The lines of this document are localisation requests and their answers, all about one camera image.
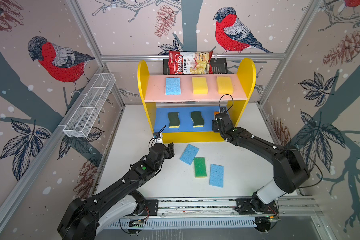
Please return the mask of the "dark green wavy sponge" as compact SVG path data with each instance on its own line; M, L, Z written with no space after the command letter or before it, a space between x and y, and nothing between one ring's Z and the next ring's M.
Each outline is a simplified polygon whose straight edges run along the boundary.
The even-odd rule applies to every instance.
M169 119L169 128L179 128L180 127L179 112L168 113L168 119Z
M202 116L201 111L193 111L191 112L191 119L193 121L194 128L202 128L204 127L205 121Z

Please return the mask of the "yellow sponge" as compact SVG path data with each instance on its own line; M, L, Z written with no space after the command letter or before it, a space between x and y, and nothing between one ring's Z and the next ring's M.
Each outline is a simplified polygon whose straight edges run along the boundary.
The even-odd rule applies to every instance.
M231 77L218 76L217 77L218 93L220 95L232 95L234 92Z
M193 94L207 95L209 88L206 77L192 77Z

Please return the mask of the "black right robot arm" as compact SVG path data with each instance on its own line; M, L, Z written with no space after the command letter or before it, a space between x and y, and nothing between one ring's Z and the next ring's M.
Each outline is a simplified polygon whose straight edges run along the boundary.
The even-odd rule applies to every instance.
M274 200L294 192L310 178L308 166L295 147L275 145L246 129L234 127L230 116L223 112L215 115L212 129L226 142L257 154L273 166L272 180L252 195L254 212L264 212Z

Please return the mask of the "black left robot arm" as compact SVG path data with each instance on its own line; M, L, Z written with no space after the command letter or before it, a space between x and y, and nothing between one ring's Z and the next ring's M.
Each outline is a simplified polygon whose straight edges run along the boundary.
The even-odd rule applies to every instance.
M93 240L109 224L144 211L145 197L138 188L156 176L164 160L175 155L174 144L154 144L118 181L98 194L68 206L57 231L64 240Z

